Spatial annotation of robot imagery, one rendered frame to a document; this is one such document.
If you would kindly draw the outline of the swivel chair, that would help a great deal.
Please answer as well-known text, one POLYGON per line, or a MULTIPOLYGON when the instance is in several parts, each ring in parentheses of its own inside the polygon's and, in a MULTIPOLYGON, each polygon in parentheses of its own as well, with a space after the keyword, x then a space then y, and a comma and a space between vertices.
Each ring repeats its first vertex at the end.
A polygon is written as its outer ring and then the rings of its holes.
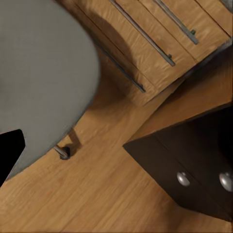
POLYGON ((0 134, 21 129, 25 149, 5 181, 58 144, 90 106, 101 82, 98 50, 54 0, 0 0, 0 134))

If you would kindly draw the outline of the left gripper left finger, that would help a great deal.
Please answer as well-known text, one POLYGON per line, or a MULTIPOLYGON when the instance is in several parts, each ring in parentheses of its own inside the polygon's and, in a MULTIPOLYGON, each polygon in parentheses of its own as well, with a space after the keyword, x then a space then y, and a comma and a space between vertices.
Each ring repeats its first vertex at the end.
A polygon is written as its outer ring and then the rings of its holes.
POLYGON ((24 149, 21 129, 0 134, 0 188, 24 149))

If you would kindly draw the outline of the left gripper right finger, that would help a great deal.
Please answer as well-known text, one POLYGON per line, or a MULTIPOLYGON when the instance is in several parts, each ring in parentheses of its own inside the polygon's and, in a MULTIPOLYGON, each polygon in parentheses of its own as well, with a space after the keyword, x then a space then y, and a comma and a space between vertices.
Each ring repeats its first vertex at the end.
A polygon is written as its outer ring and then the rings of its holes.
POLYGON ((233 168, 233 131, 222 129, 217 146, 233 168))

